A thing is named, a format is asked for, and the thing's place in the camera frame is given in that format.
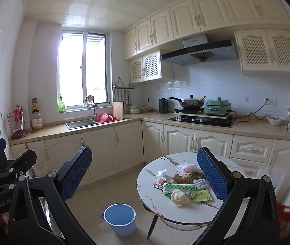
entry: wall outlet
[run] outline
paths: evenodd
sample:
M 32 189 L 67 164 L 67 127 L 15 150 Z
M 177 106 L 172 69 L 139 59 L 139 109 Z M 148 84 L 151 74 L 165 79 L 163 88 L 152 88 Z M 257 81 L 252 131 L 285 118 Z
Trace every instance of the wall outlet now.
M 273 105 L 273 106 L 276 106 L 277 105 L 277 101 L 278 99 L 277 98 L 267 98 L 268 101 L 266 102 L 266 105 Z

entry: window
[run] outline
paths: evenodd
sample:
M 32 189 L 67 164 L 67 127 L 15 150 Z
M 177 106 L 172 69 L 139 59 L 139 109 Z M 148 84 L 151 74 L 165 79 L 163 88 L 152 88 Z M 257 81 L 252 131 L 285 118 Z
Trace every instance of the window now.
M 85 107 L 93 95 L 98 106 L 109 105 L 106 80 L 106 35 L 63 31 L 59 50 L 59 89 L 67 110 Z

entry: blue gripper pad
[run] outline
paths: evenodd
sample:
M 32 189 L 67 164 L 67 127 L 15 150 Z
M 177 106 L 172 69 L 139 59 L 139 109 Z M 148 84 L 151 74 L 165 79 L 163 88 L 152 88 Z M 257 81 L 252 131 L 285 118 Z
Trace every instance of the blue gripper pad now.
M 91 163 L 92 150 L 87 146 L 82 146 L 72 160 L 62 165 L 58 171 L 56 185 L 63 201 L 73 197 Z
M 218 166 L 212 160 L 212 157 L 216 162 L 216 158 L 214 155 L 209 151 L 207 147 L 202 147 L 197 152 L 197 162 L 200 169 L 203 171 L 206 179 L 211 185 L 212 190 L 216 197 L 223 202 L 229 197 L 229 185 L 227 179 L 223 176 L 221 171 L 219 170 Z

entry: beige tile floor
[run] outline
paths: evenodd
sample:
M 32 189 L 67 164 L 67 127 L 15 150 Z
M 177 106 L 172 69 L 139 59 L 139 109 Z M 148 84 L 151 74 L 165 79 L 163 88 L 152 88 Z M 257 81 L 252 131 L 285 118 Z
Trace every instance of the beige tile floor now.
M 195 231 L 174 230 L 157 221 L 149 240 L 146 239 L 153 214 L 144 209 L 136 189 L 136 181 L 141 169 L 136 169 L 115 180 L 95 187 L 77 191 L 67 205 L 87 234 L 98 245 L 191 245 L 202 234 Z M 136 210 L 136 233 L 129 238 L 115 235 L 111 227 L 101 219 L 103 211 L 111 204 L 125 203 Z M 227 236 L 237 229 L 246 204 L 243 204 Z

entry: window frame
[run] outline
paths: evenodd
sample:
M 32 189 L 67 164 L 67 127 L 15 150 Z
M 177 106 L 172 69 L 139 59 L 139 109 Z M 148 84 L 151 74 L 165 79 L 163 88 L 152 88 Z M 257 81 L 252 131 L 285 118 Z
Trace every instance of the window frame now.
M 87 43 L 87 34 L 94 34 L 94 35 L 101 35 L 105 37 L 105 46 L 104 46 L 104 54 L 105 54 L 105 93 L 106 93 L 106 100 L 107 102 L 97 103 L 97 108 L 102 107 L 109 107 L 111 105 L 111 96 L 112 96 L 112 90 L 110 88 L 111 80 L 111 66 L 110 62 L 108 61 L 110 59 L 110 52 L 108 51 L 107 44 L 110 43 L 110 35 L 107 32 L 98 31 L 98 30 L 88 30 L 88 29 L 79 29 L 79 28 L 63 28 L 61 30 L 61 36 L 60 36 L 60 44 L 62 42 L 63 34 L 64 33 L 78 33 L 83 34 L 83 54 L 82 54 L 82 88 L 83 88 L 83 104 L 82 105 L 74 105 L 74 106 L 67 106 L 66 112 L 76 111 L 76 110 L 86 110 L 90 109 L 86 107 L 85 97 L 87 95 L 87 86 L 86 86 L 86 43 Z M 57 68 L 57 89 L 58 89 L 58 99 L 60 99 L 60 48 L 58 51 L 58 68 Z

